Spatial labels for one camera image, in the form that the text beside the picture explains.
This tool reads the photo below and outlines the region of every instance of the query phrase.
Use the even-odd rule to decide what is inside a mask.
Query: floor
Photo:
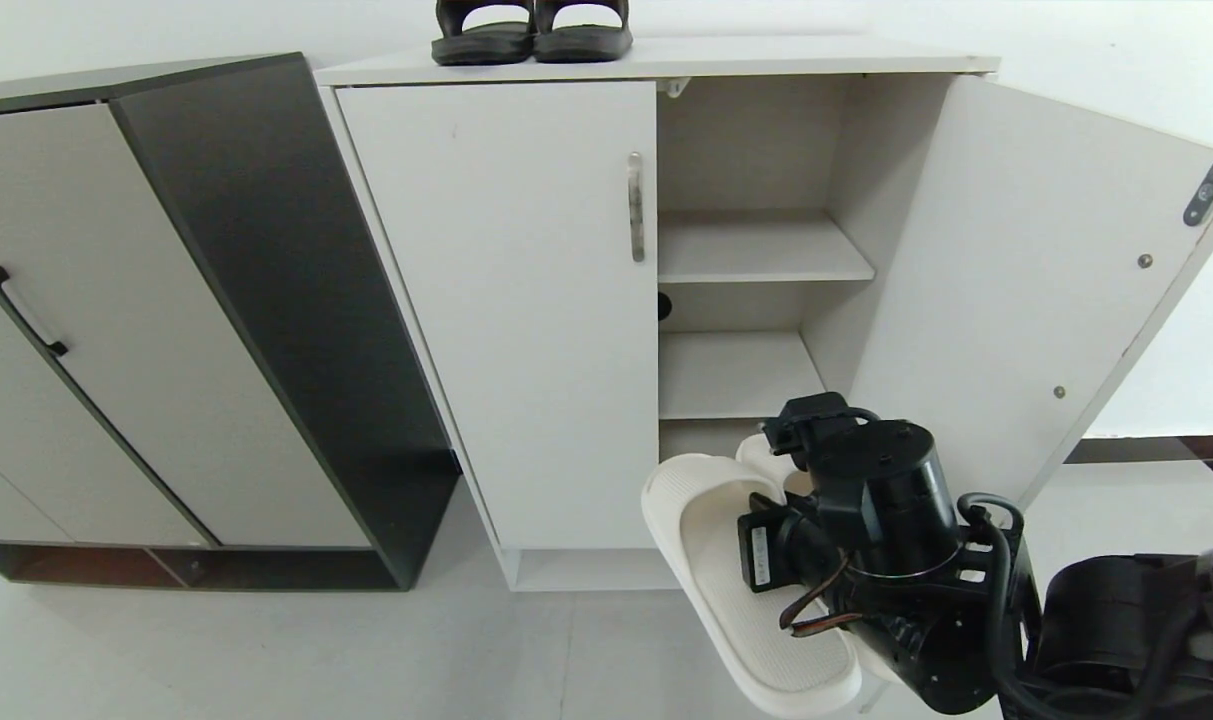
[[[1065,465],[1027,516],[1074,560],[1213,545],[1197,461]],[[866,682],[835,720],[929,716]],[[974,718],[996,720],[995,703]],[[507,592],[456,496],[416,592],[104,592],[0,579],[0,720],[763,720],[682,594]]]

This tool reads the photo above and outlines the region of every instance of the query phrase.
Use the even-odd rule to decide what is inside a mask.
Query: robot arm
[[[739,519],[744,582],[807,588],[781,629],[856,634],[946,715],[996,695],[1009,720],[1213,720],[1213,552],[1078,562],[1042,610],[1023,514],[985,493],[953,512],[926,428],[824,393],[788,401],[763,432],[814,487],[782,505],[754,495]],[[765,559],[751,539],[763,532]],[[753,573],[762,561],[770,573]],[[815,600],[830,615],[798,623]]]

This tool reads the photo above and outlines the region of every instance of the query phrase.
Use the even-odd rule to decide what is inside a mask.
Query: slipper
[[[570,25],[554,29],[552,19],[570,5],[600,5],[615,10],[620,27]],[[537,0],[534,24],[534,59],[539,63],[609,63],[633,46],[628,29],[628,0]]]
[[[465,29],[473,10],[492,5],[526,8],[526,22],[488,23]],[[442,36],[433,41],[438,65],[507,65],[529,58],[534,47],[533,0],[437,0],[437,24]]]
[[[747,436],[744,439],[744,442],[739,444],[739,450],[735,451],[735,461],[740,465],[752,469],[762,478],[786,488],[788,492],[810,495],[815,488],[815,484],[811,482],[811,474],[798,470],[797,465],[793,465],[792,457],[787,455],[771,455],[770,442],[761,433]],[[879,655],[869,647],[867,642],[859,639],[858,634],[848,633],[847,630],[842,630],[842,634],[847,635],[848,641],[856,650],[861,669],[875,674],[887,682],[904,685],[904,680],[890,669],[890,665]]]
[[[784,488],[729,457],[679,455],[642,490],[642,514],[740,692],[785,720],[848,705],[861,673],[848,633],[791,638],[779,616],[801,588],[752,593],[739,566],[738,519],[748,493],[784,501]]]

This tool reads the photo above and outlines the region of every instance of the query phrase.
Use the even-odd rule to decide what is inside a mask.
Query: white slipper
[[[740,692],[776,718],[820,718],[858,696],[856,651],[847,633],[779,629],[801,588],[753,594],[744,584],[735,520],[752,492],[784,499],[779,484],[729,457],[679,455],[647,480],[642,512]]]
[[[762,478],[788,488],[788,492],[797,495],[810,495],[811,492],[811,475],[799,472],[797,465],[793,465],[792,457],[787,455],[771,455],[770,444],[765,441],[765,436],[761,433],[747,436],[744,439],[744,442],[739,444],[739,450],[735,451],[735,461],[739,461],[739,464],[757,470],[757,474]],[[842,634],[848,636],[852,646],[856,650],[859,665],[862,669],[882,680],[888,680],[888,682],[904,684],[904,680],[890,669],[890,665],[887,665],[885,661],[872,651],[867,642],[859,639],[859,635],[845,630],[842,630]]]

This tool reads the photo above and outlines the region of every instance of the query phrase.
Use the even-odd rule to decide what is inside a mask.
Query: cabinet door handle
[[[628,228],[633,238],[633,262],[647,259],[647,225],[642,219],[642,154],[628,155]]]
[[[6,293],[6,288],[2,287],[2,285],[8,279],[11,279],[11,273],[7,273],[6,268],[2,268],[2,265],[0,265],[0,296],[2,297],[4,304],[6,304],[6,307],[11,310],[11,314],[15,318],[18,318],[18,320],[24,324],[24,327],[27,328],[27,331],[29,331],[30,333],[33,333],[33,337],[40,338],[41,336],[35,331],[35,328],[33,327],[33,324],[28,322],[24,319],[24,314],[19,313],[19,309],[15,304],[15,301],[11,299],[11,296]],[[57,356],[57,358],[62,358],[62,356],[64,356],[64,355],[68,354],[68,345],[66,345],[66,343],[62,343],[62,342],[58,342],[58,341],[55,341],[55,342],[45,342],[45,341],[42,341],[42,345],[45,345],[45,348],[47,348],[47,352],[50,352],[50,355],[53,355],[53,356]]]

